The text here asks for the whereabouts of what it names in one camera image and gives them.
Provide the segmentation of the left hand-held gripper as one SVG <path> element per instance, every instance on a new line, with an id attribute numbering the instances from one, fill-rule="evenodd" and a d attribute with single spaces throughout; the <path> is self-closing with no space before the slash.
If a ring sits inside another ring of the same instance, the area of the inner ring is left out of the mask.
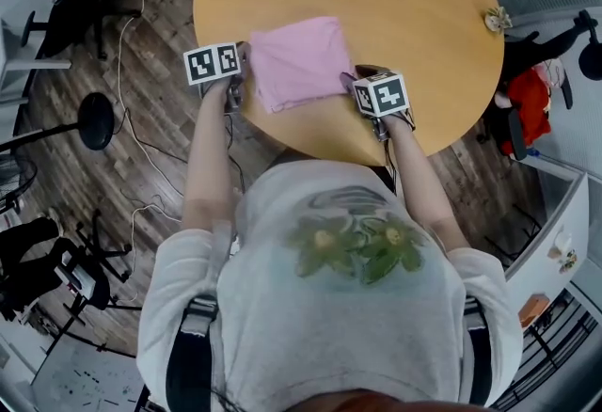
<path id="1" fill-rule="evenodd" d="M 225 114 L 237 113 L 243 103 L 245 71 L 249 70 L 250 45 L 246 41 L 210 44 L 187 51 L 183 61 L 188 84 L 203 98 L 216 82 L 227 84 Z"/>

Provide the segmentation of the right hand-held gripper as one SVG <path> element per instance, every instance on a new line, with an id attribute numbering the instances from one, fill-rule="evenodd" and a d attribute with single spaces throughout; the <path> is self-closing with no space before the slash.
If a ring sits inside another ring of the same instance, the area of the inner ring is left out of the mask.
<path id="1" fill-rule="evenodd" d="M 388 140 L 388 128 L 383 121 L 386 116 L 403 120 L 415 131 L 404 77 L 399 72 L 374 65 L 356 65 L 355 70 L 359 79 L 342 72 L 341 84 L 355 97 L 359 113 L 372 123 L 378 141 Z"/>

